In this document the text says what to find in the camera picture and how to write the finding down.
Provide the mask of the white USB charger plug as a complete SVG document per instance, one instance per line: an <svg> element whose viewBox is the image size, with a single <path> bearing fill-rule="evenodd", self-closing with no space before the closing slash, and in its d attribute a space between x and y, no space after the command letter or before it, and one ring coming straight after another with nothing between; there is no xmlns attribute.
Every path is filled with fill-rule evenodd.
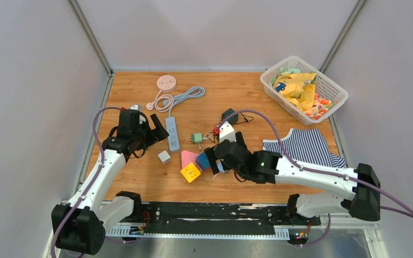
<svg viewBox="0 0 413 258"><path fill-rule="evenodd" d="M159 153L158 158L162 164L167 164L172 159L170 154L166 150Z"/></svg>

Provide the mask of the yellow cube power socket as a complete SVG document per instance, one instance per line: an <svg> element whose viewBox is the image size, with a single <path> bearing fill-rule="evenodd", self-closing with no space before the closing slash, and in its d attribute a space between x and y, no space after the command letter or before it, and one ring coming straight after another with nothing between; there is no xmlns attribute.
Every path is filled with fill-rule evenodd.
<svg viewBox="0 0 413 258"><path fill-rule="evenodd" d="M186 182L191 183L201 175L201 171L193 162L189 163L180 170L182 177Z"/></svg>

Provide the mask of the blue cube power socket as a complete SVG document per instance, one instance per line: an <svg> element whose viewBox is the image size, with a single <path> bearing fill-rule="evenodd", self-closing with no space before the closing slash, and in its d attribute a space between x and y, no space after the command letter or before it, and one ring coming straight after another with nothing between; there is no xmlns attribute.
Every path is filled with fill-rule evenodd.
<svg viewBox="0 0 413 258"><path fill-rule="evenodd" d="M208 157L204 152L196 157L195 162L201 171L205 171L210 168Z"/></svg>

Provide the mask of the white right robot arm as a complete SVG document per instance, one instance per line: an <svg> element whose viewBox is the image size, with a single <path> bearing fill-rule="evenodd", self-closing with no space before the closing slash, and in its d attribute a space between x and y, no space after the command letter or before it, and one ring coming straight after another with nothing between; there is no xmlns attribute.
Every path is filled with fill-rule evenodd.
<svg viewBox="0 0 413 258"><path fill-rule="evenodd" d="M381 182L368 164L333 168L308 163L292 164L286 156L260 150L251 153L244 144L225 140L204 150L213 173L217 163L246 181L257 184L296 184L321 189L322 193L290 195L286 218L300 224L306 218L328 213L348 213L364 221L379 221Z"/></svg>

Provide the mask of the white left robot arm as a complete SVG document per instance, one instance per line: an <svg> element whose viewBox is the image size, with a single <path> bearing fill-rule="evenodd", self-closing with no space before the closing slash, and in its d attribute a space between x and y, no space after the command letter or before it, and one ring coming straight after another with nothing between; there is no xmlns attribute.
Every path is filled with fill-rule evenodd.
<svg viewBox="0 0 413 258"><path fill-rule="evenodd" d="M149 214L143 211L138 193L121 191L107 205L102 201L117 174L137 151L168 138L169 134L156 114L147 117L138 108L119 109L118 125L101 142L97 135L100 109L92 123L93 136L99 147L99 156L92 171L66 204L57 204L51 213L53 239L51 257L59 250L70 250L95 255L103 246L106 233L124 218L130 222L143 218L149 223Z"/></svg>

